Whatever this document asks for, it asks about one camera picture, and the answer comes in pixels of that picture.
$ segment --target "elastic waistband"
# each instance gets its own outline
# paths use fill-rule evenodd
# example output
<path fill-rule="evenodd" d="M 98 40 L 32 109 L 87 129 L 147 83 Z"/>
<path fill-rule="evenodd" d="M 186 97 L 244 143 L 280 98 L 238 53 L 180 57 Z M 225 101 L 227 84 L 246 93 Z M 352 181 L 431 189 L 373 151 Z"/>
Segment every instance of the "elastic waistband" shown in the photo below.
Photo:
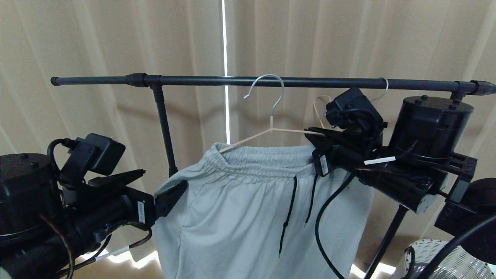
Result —
<path fill-rule="evenodd" d="M 226 172 L 261 177 L 314 175 L 311 145 L 292 147 L 238 146 L 223 154 L 225 143 L 215 143 L 199 163 L 209 172 Z"/>

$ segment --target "white sticker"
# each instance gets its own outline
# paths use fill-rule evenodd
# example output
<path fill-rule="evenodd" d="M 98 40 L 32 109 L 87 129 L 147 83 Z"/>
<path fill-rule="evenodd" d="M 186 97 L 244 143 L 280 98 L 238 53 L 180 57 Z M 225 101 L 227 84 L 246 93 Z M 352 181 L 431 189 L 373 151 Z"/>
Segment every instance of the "white sticker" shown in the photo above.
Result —
<path fill-rule="evenodd" d="M 329 168 L 327 167 L 327 158 L 325 155 L 320 157 L 320 165 L 322 167 L 322 175 L 326 175 L 329 172 Z"/>
<path fill-rule="evenodd" d="M 138 220 L 140 223 L 145 223 L 145 203 L 138 202 Z"/>

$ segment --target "vertical pole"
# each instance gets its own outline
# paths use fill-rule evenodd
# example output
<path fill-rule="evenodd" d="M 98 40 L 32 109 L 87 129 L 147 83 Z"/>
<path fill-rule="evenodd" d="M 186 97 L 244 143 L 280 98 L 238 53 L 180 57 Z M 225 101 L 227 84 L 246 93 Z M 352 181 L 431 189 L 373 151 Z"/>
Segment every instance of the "vertical pole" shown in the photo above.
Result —
<path fill-rule="evenodd" d="M 157 103 L 158 118 L 160 120 L 160 127 L 162 128 L 162 136 L 164 137 L 165 152 L 167 154 L 167 161 L 169 162 L 169 177 L 178 172 L 176 161 L 174 160 L 174 150 L 172 149 L 171 132 L 169 131 L 169 122 L 167 121 L 167 112 L 165 110 L 164 91 L 162 86 L 153 83 L 150 86 L 153 90 L 155 103 Z"/>
<path fill-rule="evenodd" d="M 367 273 L 365 274 L 364 279 L 371 279 L 372 274 L 374 273 L 375 269 L 377 268 L 377 265 L 380 263 L 380 260 L 386 253 L 386 250 L 391 244 L 391 241 L 393 240 L 396 231 L 401 225 L 401 222 L 403 221 L 406 212 L 408 212 L 408 208 L 400 205 L 398 211 L 396 212 L 396 215 L 393 218 L 393 221 L 391 222 L 391 225 L 389 225 L 389 228 L 387 229 L 387 232 L 384 235 L 384 238 L 382 239 L 382 242 L 379 245 L 379 249 L 374 256 L 372 263 L 369 266 L 369 269 L 367 269 Z"/>

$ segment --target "black metal pole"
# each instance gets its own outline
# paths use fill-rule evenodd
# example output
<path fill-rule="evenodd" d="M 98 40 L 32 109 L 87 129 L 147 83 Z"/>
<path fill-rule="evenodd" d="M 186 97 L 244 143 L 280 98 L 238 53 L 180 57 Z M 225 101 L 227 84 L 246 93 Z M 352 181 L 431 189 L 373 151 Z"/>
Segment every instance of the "black metal pole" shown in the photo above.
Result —
<path fill-rule="evenodd" d="M 152 84 L 150 87 L 153 90 L 155 103 L 157 103 L 158 118 L 160 120 L 160 127 L 162 128 L 162 136 L 164 137 L 167 161 L 169 162 L 169 177 L 171 177 L 178 172 L 178 168 L 174 159 L 174 150 L 172 149 L 171 132 L 169 130 L 169 122 L 167 121 L 167 112 L 165 110 L 164 91 L 159 84 Z"/>
<path fill-rule="evenodd" d="M 393 240 L 394 235 L 396 234 L 396 231 L 398 230 L 401 221 L 403 221 L 403 218 L 406 215 L 406 212 L 408 212 L 408 208 L 400 205 L 398 207 L 398 211 L 396 212 L 396 215 L 393 218 L 393 221 L 391 222 L 391 225 L 389 225 L 389 228 L 387 229 L 386 234 L 384 235 L 384 238 L 382 239 L 379 249 L 377 253 L 375 254 L 371 265 L 369 266 L 369 269 L 367 269 L 367 273 L 365 274 L 364 279 L 371 279 L 372 274 L 374 273 L 375 269 L 377 268 L 377 265 L 379 264 L 380 260 L 386 253 L 387 248 L 391 244 L 391 241 Z"/>
<path fill-rule="evenodd" d="M 51 82 L 55 86 L 67 84 L 251 86 L 255 79 L 255 76 L 165 76 L 134 73 L 127 76 L 52 77 Z M 286 87 L 371 89 L 386 87 L 383 78 L 282 77 L 282 80 Z M 479 93 L 480 91 L 486 94 L 496 92 L 496 85 L 485 81 L 388 79 L 388 82 L 389 89 L 462 92 L 463 94 Z M 280 83 L 274 78 L 267 78 L 260 80 L 256 86 L 278 87 Z"/>

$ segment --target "white hook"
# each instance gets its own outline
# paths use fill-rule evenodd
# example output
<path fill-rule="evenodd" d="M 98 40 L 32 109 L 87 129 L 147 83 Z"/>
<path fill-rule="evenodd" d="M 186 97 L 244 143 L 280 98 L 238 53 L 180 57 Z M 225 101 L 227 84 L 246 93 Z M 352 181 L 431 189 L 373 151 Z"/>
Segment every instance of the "white hook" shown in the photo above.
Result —
<path fill-rule="evenodd" d="M 387 80 L 387 78 L 385 77 L 381 77 L 382 79 L 384 79 L 386 81 L 386 89 L 384 90 L 384 92 L 382 93 L 381 96 L 379 96 L 378 98 L 375 98 L 375 99 L 372 99 L 371 102 L 374 102 L 374 101 L 377 101 L 379 100 L 380 98 L 384 97 L 384 95 L 386 95 L 386 92 L 388 91 L 389 89 L 389 80 Z"/>
<path fill-rule="evenodd" d="M 245 97 L 243 97 L 243 99 L 248 98 L 251 95 L 251 92 L 253 91 L 253 88 L 255 87 L 255 84 L 261 78 L 264 78 L 266 76 L 275 77 L 281 83 L 281 95 L 279 96 L 279 99 L 277 99 L 276 103 L 272 106 L 272 110 L 270 111 L 270 117 L 274 117 L 274 109 L 276 108 L 277 104 L 279 104 L 279 102 L 282 100 L 282 97 L 284 96 L 284 81 L 278 75 L 275 75 L 275 74 L 272 74 L 272 73 L 268 73 L 268 74 L 264 74 L 264 75 L 261 75 L 261 76 L 257 77 L 255 79 L 255 81 L 253 81 L 253 83 L 251 84 L 251 87 L 249 88 L 248 94 Z"/>

